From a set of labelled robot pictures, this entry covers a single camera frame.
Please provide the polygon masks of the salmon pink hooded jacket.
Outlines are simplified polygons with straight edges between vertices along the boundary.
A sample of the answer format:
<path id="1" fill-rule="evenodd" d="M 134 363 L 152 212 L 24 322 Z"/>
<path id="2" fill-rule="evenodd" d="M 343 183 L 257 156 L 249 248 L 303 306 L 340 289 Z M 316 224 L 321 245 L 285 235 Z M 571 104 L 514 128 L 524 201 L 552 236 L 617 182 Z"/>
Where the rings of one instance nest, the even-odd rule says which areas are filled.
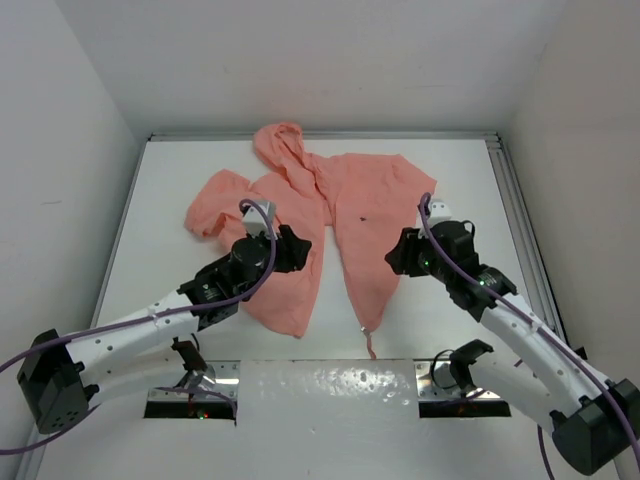
<path id="1" fill-rule="evenodd" d="M 385 261 L 401 230 L 416 223 L 417 205 L 437 182 L 401 155 L 310 153 L 301 127 L 293 123 L 261 128 L 253 138 L 256 156 L 270 173 L 254 182 L 230 170 L 213 175 L 189 206 L 185 227 L 202 238 L 230 247 L 245 229 L 239 203 L 268 200 L 278 224 L 312 242 L 306 266 L 297 273 L 274 273 L 245 309 L 263 327 L 302 337 L 319 292 L 325 230 L 334 230 L 346 291 L 376 355 L 373 334 L 383 321 L 399 278 Z"/>

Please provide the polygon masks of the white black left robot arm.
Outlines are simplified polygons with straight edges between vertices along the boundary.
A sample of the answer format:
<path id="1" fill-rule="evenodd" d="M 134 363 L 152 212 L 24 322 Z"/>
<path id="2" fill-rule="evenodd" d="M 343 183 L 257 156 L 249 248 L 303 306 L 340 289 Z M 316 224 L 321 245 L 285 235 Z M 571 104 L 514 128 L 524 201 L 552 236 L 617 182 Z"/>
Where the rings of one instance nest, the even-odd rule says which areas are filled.
<path id="1" fill-rule="evenodd" d="M 58 434 L 108 400 L 181 387 L 206 371 L 192 336 L 235 315 L 272 274 L 301 271 L 311 247 L 288 225 L 262 227 L 146 308 L 94 329 L 39 334 L 17 374 L 38 431 Z"/>

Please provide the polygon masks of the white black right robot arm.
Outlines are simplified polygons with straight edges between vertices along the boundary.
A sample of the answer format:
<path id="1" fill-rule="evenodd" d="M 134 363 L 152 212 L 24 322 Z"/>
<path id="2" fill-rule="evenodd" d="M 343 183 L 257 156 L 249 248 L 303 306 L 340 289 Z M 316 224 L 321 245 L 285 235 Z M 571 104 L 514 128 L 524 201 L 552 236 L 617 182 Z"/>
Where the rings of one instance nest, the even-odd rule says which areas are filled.
<path id="1" fill-rule="evenodd" d="M 407 227 L 385 260 L 398 275 L 441 282 L 452 302 L 521 362 L 501 364 L 491 345 L 472 340 L 433 368 L 438 390 L 497 394 L 550 435 L 561 457 L 582 475 L 596 473 L 626 449 L 639 449 L 638 387 L 628 379 L 612 380 L 561 342 L 504 274 L 480 262 L 465 223 Z"/>

